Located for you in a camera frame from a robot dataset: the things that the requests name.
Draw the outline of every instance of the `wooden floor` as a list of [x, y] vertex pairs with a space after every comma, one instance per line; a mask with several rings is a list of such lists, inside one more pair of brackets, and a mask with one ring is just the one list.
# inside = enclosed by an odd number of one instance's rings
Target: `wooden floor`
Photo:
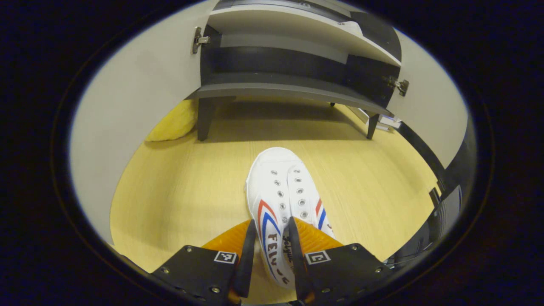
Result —
[[[367, 140], [366, 125], [343, 105], [256, 100], [264, 101], [221, 106], [204, 142], [193, 130], [178, 140], [142, 143], [112, 203], [120, 254], [152, 272], [183, 245], [200, 246], [249, 219], [244, 181], [257, 154], [272, 146], [304, 161], [344, 244], [358, 242], [385, 260], [427, 219], [437, 180], [399, 133], [376, 130]], [[268, 278], [259, 246], [255, 252], [246, 301], [295, 299]]]

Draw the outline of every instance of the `yellow cushion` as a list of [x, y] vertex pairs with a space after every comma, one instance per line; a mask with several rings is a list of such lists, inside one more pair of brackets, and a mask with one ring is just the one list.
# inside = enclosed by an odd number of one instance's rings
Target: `yellow cushion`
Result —
[[184, 100], [147, 135], [145, 141], [159, 142], [185, 136], [195, 126], [198, 114], [198, 100]]

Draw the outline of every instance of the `white sneaker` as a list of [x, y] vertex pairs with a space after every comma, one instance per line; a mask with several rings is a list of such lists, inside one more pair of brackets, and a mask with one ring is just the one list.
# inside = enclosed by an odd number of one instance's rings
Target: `white sneaker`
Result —
[[289, 218], [297, 217], [334, 238], [312, 177], [295, 153], [270, 148], [253, 162], [245, 189], [267, 270], [279, 285], [294, 289]]

